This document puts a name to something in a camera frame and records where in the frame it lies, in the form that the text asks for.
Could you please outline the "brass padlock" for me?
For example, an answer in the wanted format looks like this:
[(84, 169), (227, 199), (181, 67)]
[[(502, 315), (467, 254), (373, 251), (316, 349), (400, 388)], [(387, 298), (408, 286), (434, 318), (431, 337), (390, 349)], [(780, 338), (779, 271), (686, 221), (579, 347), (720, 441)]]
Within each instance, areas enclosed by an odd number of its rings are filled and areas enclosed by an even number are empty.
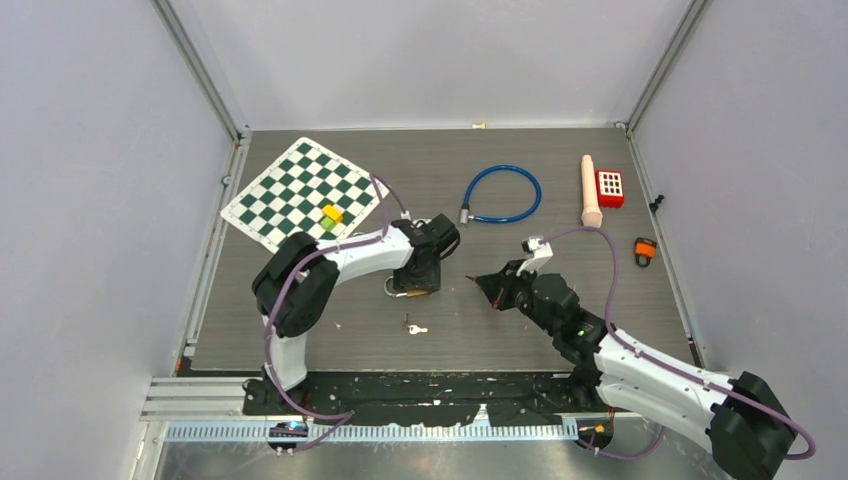
[(394, 288), (394, 278), (388, 277), (383, 284), (384, 293), (391, 298), (414, 298), (414, 297), (422, 297), (428, 296), (431, 294), (430, 290), (427, 289), (395, 289)]

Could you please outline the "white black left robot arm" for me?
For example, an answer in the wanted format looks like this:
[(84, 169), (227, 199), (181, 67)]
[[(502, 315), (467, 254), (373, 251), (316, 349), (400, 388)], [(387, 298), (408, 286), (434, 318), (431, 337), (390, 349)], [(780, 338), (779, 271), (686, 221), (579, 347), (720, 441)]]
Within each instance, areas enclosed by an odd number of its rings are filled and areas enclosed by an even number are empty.
[(280, 412), (298, 412), (307, 398), (307, 332), (320, 320), (338, 285), (389, 271), (384, 292), (393, 298), (441, 289), (441, 266), (460, 245), (445, 215), (399, 219), (383, 229), (343, 240), (317, 240), (304, 232), (279, 247), (251, 285), (266, 334), (268, 400)]

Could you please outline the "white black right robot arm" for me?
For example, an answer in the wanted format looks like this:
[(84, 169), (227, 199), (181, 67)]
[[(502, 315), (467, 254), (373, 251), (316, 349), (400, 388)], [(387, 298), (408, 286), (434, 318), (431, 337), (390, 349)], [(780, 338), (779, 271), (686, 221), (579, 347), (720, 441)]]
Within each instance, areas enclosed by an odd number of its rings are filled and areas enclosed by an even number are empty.
[(561, 275), (519, 266), (512, 260), (471, 280), (493, 309), (515, 309), (551, 338), (574, 367), (577, 406), (637, 413), (699, 445), (734, 479), (775, 477), (798, 432), (764, 379), (681, 362), (583, 308)]

